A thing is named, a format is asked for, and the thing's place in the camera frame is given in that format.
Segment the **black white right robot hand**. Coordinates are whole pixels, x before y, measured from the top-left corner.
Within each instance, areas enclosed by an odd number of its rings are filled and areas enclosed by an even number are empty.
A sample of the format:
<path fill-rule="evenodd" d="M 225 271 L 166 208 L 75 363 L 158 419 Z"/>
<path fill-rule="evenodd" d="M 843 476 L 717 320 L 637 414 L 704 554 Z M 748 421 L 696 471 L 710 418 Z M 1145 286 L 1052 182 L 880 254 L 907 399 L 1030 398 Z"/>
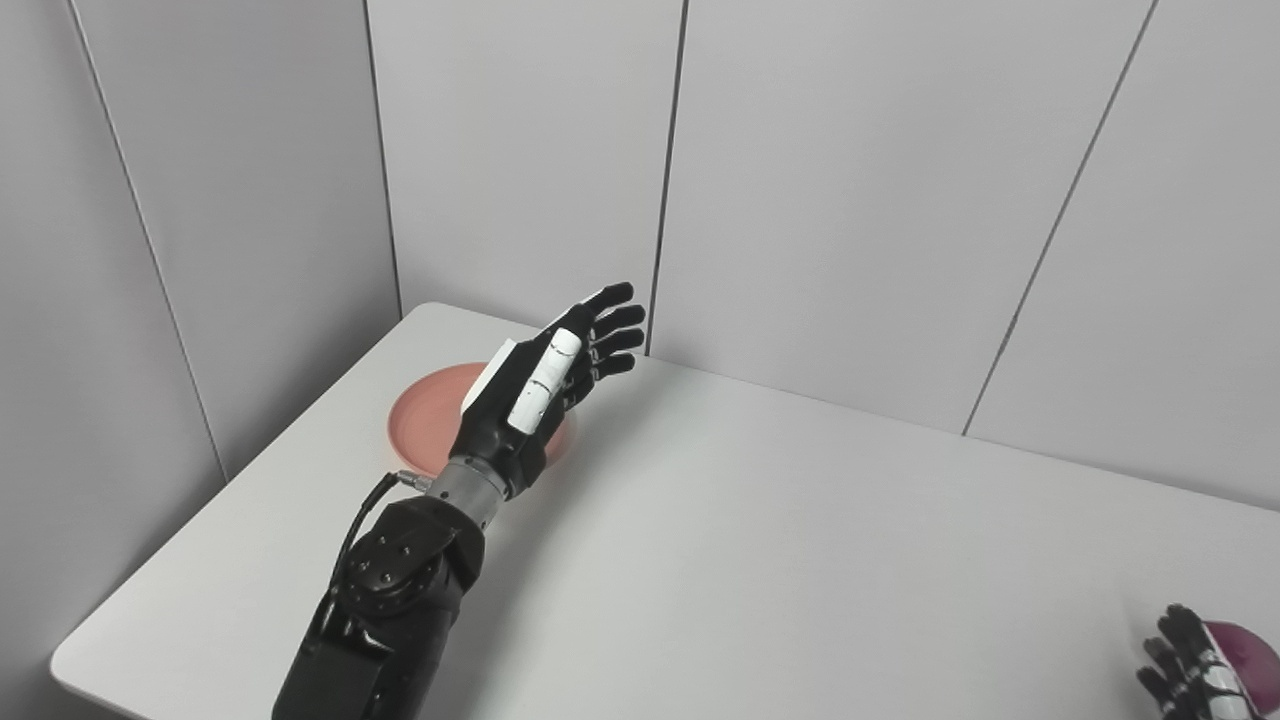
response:
<path fill-rule="evenodd" d="M 1244 682 L 1198 614 L 1171 603 L 1143 641 L 1148 665 L 1135 671 L 1161 719 L 1260 719 Z"/>

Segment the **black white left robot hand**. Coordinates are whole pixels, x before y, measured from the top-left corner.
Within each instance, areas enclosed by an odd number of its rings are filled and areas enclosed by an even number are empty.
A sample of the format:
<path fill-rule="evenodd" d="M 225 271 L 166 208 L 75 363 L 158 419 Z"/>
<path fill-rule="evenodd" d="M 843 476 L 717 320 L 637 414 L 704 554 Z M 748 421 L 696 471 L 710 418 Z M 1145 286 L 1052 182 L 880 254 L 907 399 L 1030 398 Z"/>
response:
<path fill-rule="evenodd" d="M 567 413 L 635 368 L 646 310 L 630 282 L 608 284 L 530 338 L 508 342 L 468 391 L 451 459 L 472 461 L 513 498 L 544 473 Z"/>

